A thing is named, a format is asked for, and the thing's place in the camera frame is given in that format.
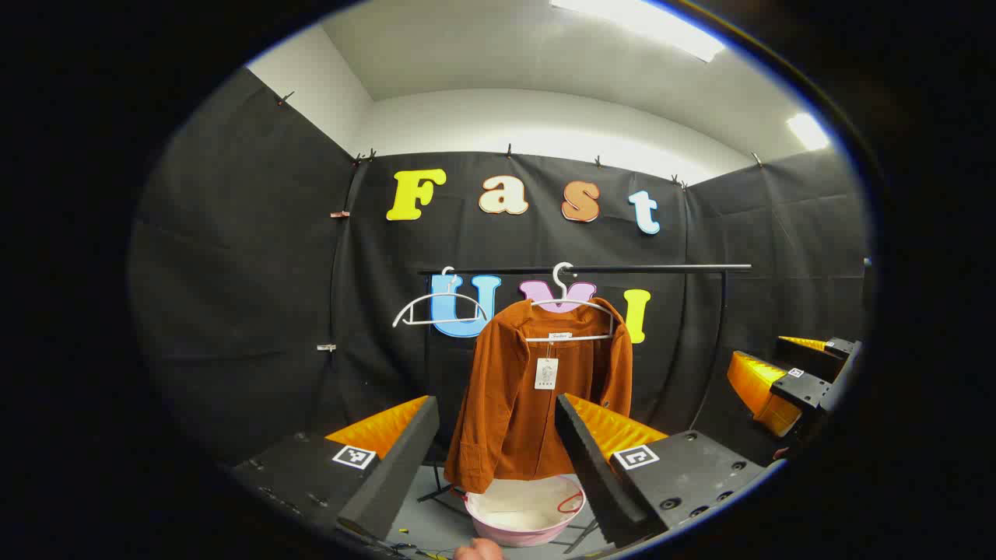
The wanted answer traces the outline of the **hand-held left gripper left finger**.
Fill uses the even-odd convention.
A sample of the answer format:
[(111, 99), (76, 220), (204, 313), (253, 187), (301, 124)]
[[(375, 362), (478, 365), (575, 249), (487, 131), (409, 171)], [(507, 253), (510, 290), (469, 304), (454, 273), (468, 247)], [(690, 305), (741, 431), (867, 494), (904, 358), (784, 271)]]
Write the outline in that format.
[(438, 429), (437, 398), (420, 396), (353, 423), (296, 430), (231, 474), (306, 535), (391, 554), (392, 526)]

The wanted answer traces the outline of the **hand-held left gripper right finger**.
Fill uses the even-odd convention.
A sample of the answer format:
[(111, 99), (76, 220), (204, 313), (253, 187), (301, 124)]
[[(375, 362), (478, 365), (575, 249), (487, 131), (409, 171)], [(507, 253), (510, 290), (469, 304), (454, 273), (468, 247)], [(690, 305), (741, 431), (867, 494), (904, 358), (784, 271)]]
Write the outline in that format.
[(619, 549), (694, 530), (771, 476), (699, 430), (665, 436), (570, 394), (557, 397), (555, 426), (605, 541)]

